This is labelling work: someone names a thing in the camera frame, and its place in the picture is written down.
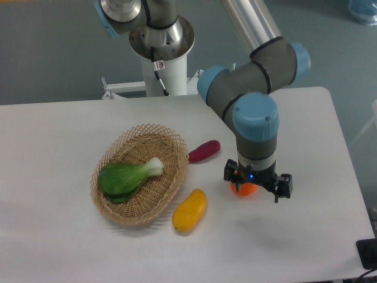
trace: orange fruit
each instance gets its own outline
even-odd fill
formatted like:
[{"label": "orange fruit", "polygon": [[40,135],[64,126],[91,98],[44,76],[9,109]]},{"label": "orange fruit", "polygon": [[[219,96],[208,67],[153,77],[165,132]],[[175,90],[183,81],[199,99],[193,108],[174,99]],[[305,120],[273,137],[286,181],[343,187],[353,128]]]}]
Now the orange fruit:
[{"label": "orange fruit", "polygon": [[241,189],[239,192],[237,192],[236,186],[232,183],[230,183],[230,187],[232,191],[239,196],[248,196],[249,194],[255,192],[258,188],[258,185],[251,184],[251,183],[245,183],[241,185]]}]

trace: white table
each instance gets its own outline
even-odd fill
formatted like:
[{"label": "white table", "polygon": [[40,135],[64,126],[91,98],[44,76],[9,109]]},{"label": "white table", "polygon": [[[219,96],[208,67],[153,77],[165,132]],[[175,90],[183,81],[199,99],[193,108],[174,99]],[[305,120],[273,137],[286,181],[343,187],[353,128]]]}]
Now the white table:
[{"label": "white table", "polygon": [[[246,198],[223,181],[233,133],[199,96],[0,107],[0,281],[305,282],[357,277],[355,242],[373,232],[330,94],[279,90],[276,170],[291,199]],[[116,225],[90,197],[97,162],[132,126],[160,123],[188,149],[217,139],[220,154],[191,164],[165,212],[143,228]],[[170,218],[194,188],[207,194],[189,236]]]}]

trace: yellow mango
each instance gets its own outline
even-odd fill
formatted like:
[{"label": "yellow mango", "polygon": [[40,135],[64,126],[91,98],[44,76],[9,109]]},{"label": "yellow mango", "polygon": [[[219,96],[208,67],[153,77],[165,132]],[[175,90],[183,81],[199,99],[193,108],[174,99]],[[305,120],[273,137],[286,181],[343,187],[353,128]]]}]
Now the yellow mango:
[{"label": "yellow mango", "polygon": [[171,218],[173,226],[180,232],[194,228],[203,216],[207,206],[207,198],[201,189],[194,189],[177,207]]}]

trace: blue object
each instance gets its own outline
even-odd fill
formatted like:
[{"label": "blue object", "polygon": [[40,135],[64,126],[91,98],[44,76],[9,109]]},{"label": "blue object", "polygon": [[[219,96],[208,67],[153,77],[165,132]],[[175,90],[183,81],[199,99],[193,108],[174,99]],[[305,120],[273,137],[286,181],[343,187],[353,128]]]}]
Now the blue object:
[{"label": "blue object", "polygon": [[296,53],[296,75],[293,81],[300,80],[310,71],[310,56],[308,51],[299,42],[290,43]]},{"label": "blue object", "polygon": [[349,0],[348,10],[359,22],[377,25],[377,0]]},{"label": "blue object", "polygon": [[216,76],[224,70],[226,70],[226,68],[215,65],[209,67],[204,73],[200,75],[196,89],[198,90],[200,96],[206,103],[207,94],[208,90],[210,89],[211,83],[213,82],[214,78],[216,78]]},{"label": "blue object", "polygon": [[113,29],[113,27],[108,23],[107,21],[107,18],[105,17],[101,7],[100,7],[100,3],[96,0],[94,1],[94,8],[95,10],[97,11],[97,14],[102,22],[102,24],[104,25],[105,29],[106,29],[106,32],[107,34],[110,36],[110,37],[119,37],[119,35],[117,34],[117,32]]},{"label": "blue object", "polygon": [[247,93],[234,104],[233,123],[243,137],[254,142],[266,142],[277,135],[277,104],[267,94]]}]

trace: white vegetable stem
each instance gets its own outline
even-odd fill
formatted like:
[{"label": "white vegetable stem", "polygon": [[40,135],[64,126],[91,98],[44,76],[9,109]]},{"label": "white vegetable stem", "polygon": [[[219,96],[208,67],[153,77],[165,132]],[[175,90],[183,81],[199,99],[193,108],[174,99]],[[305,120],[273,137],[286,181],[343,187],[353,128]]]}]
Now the white vegetable stem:
[{"label": "white vegetable stem", "polygon": [[143,170],[148,176],[158,176],[163,173],[164,164],[158,157],[154,157],[143,165]]}]

